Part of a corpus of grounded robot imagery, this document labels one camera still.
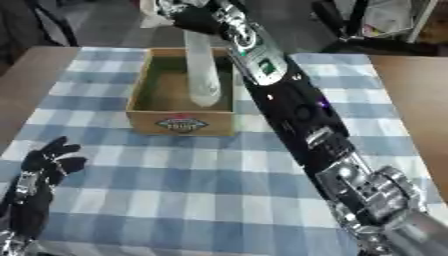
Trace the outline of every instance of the silver mechanical part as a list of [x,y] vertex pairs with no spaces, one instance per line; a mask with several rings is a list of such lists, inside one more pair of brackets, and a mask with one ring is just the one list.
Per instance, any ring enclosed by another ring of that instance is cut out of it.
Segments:
[[387,224],[383,234],[397,256],[448,255],[448,229],[420,211],[403,214]]
[[173,4],[172,0],[159,0],[157,7],[160,8],[162,15],[171,19],[174,14],[183,12],[186,8],[186,4]]
[[319,145],[323,141],[325,141],[333,132],[329,127],[321,128],[313,133],[311,133],[306,138],[306,143],[310,149],[313,149],[315,146]]
[[268,33],[248,21],[246,15],[228,1],[222,0],[219,4],[221,9],[215,17],[229,26],[229,55],[233,63],[254,84],[268,86],[280,81],[288,65]]
[[22,171],[16,186],[15,201],[22,204],[28,196],[33,196],[37,192],[37,179],[39,172]]
[[296,74],[296,75],[292,76],[292,79],[295,81],[299,81],[302,79],[302,76],[300,74]]
[[66,177],[68,173],[64,170],[61,163],[59,161],[54,161],[54,163],[56,164],[56,170]]
[[6,234],[7,237],[2,246],[2,255],[24,256],[27,247],[33,242],[33,240],[16,235],[11,231],[7,231]]
[[317,174],[317,179],[341,227],[372,254],[391,251],[383,234],[387,223],[410,209],[426,211],[421,191],[401,171],[386,166],[372,172],[356,152]]

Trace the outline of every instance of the wooden table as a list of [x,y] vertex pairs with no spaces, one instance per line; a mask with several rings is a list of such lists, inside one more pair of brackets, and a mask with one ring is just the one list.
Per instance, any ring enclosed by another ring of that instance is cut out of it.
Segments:
[[[0,78],[0,153],[78,48],[35,47]],[[448,58],[371,56],[414,143],[448,201]]]

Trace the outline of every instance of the checkered tablecloth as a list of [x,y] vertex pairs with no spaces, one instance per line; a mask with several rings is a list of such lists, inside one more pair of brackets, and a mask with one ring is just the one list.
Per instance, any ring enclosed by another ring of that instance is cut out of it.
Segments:
[[[6,187],[25,154],[66,135],[85,171],[57,189],[42,244],[65,255],[355,255],[325,202],[242,85],[233,137],[142,136],[124,113],[144,50],[83,48],[0,161]],[[297,54],[374,168],[390,164],[445,205],[369,59]]]

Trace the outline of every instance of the black robotic glove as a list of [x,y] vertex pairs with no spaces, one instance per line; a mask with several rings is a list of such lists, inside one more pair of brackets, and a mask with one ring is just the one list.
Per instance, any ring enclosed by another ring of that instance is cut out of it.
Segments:
[[84,157],[64,157],[78,152],[79,145],[67,145],[60,137],[25,157],[22,171],[12,181],[0,204],[0,216],[10,210],[9,231],[30,240],[36,239],[45,227],[53,189],[65,176],[84,169]]
[[[159,7],[163,6],[161,1],[163,0],[156,1]],[[239,0],[228,0],[228,2],[243,13],[247,13],[247,8]],[[201,34],[220,35],[224,40],[228,40],[226,38],[228,25],[214,17],[220,8],[216,0],[209,0],[204,6],[196,6],[182,0],[172,1],[172,4],[171,10],[161,8],[158,14],[173,20],[175,27]]]

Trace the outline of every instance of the purple light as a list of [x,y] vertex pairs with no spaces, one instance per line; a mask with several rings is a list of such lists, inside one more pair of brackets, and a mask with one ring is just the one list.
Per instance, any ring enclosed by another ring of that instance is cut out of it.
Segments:
[[327,108],[328,107],[328,103],[325,101],[319,101],[317,102],[317,104],[323,108]]

